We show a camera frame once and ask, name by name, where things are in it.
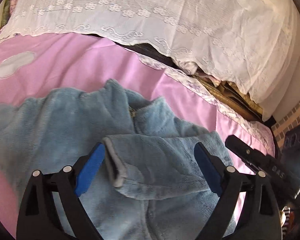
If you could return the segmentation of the blue fleece baby jacket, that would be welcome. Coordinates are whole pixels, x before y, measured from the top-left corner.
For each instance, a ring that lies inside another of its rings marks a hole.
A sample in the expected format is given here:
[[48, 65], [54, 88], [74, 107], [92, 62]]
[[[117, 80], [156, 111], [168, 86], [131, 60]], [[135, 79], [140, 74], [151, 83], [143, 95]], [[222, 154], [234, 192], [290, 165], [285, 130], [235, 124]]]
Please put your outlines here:
[[21, 198], [34, 170], [52, 173], [99, 143], [105, 159], [80, 198], [104, 239], [195, 239], [218, 196], [194, 158], [201, 142], [232, 161], [216, 132], [181, 120], [164, 98], [149, 101], [115, 80], [0, 104], [0, 169]]

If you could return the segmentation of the brick pattern curtain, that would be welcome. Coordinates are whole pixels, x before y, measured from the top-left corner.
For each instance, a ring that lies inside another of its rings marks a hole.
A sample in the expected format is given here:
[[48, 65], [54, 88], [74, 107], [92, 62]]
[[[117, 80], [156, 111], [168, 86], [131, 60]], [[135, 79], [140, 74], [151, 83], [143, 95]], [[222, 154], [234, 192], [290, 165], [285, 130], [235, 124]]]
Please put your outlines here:
[[300, 101], [279, 122], [271, 127], [279, 149], [283, 148], [285, 134], [300, 124]]

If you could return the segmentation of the woven straw mat stack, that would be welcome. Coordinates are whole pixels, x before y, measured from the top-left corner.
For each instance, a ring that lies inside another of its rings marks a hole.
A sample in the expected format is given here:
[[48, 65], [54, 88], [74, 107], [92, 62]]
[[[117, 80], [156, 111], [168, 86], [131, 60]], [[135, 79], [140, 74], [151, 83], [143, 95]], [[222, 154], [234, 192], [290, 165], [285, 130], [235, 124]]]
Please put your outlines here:
[[222, 81], [216, 87], [206, 74], [199, 73], [191, 77], [197, 79], [215, 98], [246, 120], [262, 122], [262, 108], [254, 103], [249, 95], [242, 94], [233, 82]]

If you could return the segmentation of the white lace cover cloth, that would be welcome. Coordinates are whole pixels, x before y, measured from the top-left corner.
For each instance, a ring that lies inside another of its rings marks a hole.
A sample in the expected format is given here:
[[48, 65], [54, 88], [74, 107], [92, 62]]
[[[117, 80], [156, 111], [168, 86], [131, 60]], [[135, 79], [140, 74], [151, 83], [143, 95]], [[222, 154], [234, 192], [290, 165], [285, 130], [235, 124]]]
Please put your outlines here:
[[96, 34], [147, 43], [193, 74], [236, 84], [282, 118], [300, 57], [300, 14], [292, 0], [19, 0], [0, 38]]

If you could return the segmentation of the pink printed bed sheet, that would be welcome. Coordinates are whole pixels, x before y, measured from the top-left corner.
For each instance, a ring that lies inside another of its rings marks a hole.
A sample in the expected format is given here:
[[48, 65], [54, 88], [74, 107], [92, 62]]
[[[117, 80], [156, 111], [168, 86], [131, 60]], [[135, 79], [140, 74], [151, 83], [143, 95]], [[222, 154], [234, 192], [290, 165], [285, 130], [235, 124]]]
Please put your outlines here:
[[[45, 98], [61, 88], [92, 93], [108, 80], [149, 101], [164, 98], [177, 118], [216, 132], [222, 142], [235, 135], [265, 154], [274, 154], [273, 136], [266, 126], [245, 120], [198, 80], [109, 39], [44, 34], [16, 36], [0, 44], [0, 104], [19, 107], [29, 98]], [[232, 166], [249, 173], [238, 157], [228, 153]], [[0, 169], [0, 221], [13, 235], [21, 199]]]

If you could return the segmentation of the dark green patterned cushion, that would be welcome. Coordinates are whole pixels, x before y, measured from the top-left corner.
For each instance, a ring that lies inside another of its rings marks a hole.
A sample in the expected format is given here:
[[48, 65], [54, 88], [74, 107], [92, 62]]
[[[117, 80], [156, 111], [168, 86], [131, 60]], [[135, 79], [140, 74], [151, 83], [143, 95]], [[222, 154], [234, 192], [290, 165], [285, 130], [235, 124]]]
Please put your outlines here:
[[7, 24], [8, 20], [10, 19], [11, 13], [10, 13], [10, 3], [11, 0], [5, 0], [4, 8], [2, 12], [2, 18], [1, 18], [1, 26]]

